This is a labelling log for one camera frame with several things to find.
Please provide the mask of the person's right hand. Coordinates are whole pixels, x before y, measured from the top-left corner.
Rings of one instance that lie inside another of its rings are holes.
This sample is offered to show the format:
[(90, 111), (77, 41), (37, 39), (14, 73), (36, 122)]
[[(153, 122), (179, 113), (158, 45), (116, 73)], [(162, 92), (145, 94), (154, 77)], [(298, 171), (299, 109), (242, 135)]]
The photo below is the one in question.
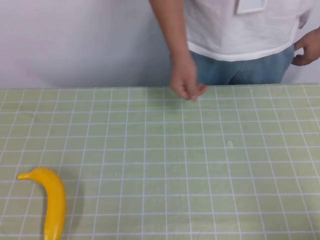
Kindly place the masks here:
[(196, 64), (189, 52), (172, 57), (170, 88), (181, 98), (194, 102), (208, 89), (207, 85), (197, 82)]

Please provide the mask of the person's left hand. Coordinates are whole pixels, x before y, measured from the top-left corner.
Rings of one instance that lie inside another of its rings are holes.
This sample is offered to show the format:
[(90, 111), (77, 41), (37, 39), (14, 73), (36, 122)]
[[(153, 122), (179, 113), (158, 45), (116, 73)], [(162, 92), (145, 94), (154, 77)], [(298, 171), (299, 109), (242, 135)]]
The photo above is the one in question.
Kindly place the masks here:
[(316, 28), (294, 43), (294, 50), (303, 49), (303, 54), (297, 54), (291, 64), (306, 66), (320, 58), (320, 28)]

